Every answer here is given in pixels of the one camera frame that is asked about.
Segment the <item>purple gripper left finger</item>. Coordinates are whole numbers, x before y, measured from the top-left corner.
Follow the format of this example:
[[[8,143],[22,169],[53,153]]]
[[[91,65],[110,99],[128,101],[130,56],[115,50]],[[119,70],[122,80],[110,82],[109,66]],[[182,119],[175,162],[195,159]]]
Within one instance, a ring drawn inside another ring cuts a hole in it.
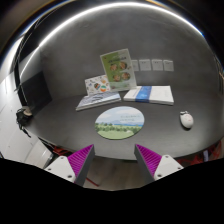
[[[94,156],[94,145],[89,145],[68,157],[59,156],[45,171],[83,186]]]

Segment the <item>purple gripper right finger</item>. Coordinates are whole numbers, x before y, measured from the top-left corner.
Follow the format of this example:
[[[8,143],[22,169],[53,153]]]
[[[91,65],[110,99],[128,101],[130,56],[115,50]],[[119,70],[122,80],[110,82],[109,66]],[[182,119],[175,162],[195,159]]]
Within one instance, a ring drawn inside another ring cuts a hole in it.
[[[135,145],[134,154],[146,181],[156,181],[183,169],[170,155],[159,155],[139,144]]]

